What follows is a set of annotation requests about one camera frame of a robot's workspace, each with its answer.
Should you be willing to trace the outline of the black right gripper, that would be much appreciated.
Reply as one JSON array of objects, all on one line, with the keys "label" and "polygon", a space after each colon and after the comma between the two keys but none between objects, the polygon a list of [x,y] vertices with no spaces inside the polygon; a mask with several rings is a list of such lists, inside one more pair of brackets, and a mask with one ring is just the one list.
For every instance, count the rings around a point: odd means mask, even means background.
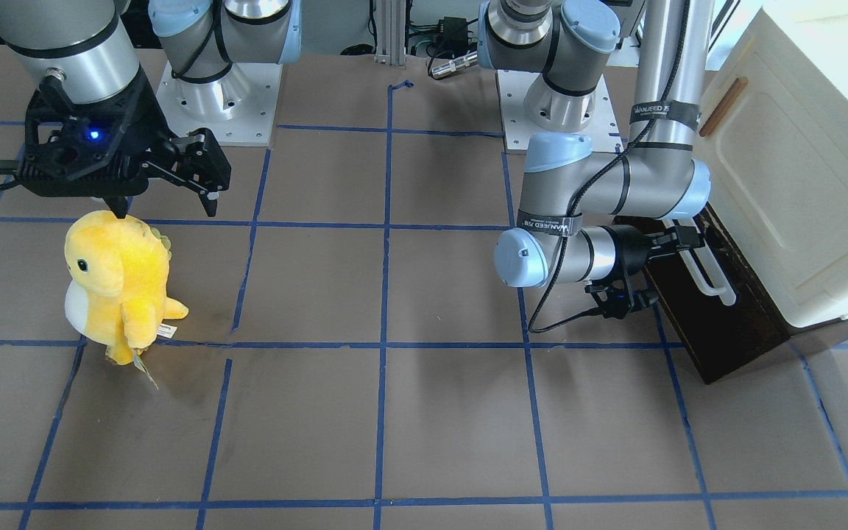
[{"label": "black right gripper", "polygon": [[40,196],[98,197],[124,220],[148,178],[161,178],[193,191],[205,214],[216,215],[231,184],[225,152],[208,128],[174,138],[144,70],[91,104],[74,104],[63,86],[46,75],[28,104],[18,183]]}]

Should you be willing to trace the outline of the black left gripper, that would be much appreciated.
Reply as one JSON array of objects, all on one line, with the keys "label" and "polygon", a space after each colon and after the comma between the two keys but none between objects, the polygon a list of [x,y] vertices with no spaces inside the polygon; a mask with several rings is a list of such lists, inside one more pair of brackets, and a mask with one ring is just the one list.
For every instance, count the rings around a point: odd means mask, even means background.
[{"label": "black left gripper", "polygon": [[632,225],[610,225],[605,229],[615,245],[615,265],[604,278],[606,285],[637,274],[647,261],[704,247],[704,237],[696,226],[674,225],[648,235]]}]

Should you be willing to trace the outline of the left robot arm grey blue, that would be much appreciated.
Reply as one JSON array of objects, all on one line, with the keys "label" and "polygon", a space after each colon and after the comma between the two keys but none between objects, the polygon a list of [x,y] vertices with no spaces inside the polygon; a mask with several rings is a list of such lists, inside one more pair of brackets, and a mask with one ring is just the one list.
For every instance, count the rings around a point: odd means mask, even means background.
[{"label": "left robot arm grey blue", "polygon": [[585,105],[621,37],[600,1],[487,1],[478,18],[478,63],[531,71],[525,104],[540,131],[529,140],[515,227],[494,250],[507,286],[595,281],[622,261],[621,245],[586,213],[684,220],[709,199],[707,165],[692,155],[707,62],[711,1],[649,1],[625,155],[596,153],[586,135],[558,123]]}]

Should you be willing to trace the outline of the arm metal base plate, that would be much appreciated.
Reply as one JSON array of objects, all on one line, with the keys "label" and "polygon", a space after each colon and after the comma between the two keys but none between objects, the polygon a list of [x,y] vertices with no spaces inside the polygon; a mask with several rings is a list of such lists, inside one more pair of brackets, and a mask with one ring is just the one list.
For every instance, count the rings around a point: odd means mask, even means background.
[{"label": "arm metal base plate", "polygon": [[530,71],[497,70],[497,85],[507,153],[525,154],[531,137],[544,131],[588,135],[598,153],[623,148],[604,78],[582,96],[553,91]]},{"label": "arm metal base plate", "polygon": [[156,91],[169,128],[178,135],[208,128],[222,146],[269,146],[283,65],[236,63],[222,79],[192,84],[172,78],[171,64]]}]

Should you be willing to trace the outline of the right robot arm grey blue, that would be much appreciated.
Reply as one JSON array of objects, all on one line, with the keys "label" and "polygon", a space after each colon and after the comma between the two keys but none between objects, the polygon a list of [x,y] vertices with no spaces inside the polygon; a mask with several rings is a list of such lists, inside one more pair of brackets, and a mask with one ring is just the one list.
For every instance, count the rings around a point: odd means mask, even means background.
[{"label": "right robot arm grey blue", "polygon": [[43,197],[92,197],[118,218],[152,179],[216,214],[223,144],[266,145],[278,80],[302,53],[300,1],[151,1],[169,72],[158,88],[114,1],[0,1],[0,36],[37,82],[24,154],[0,163]]}]

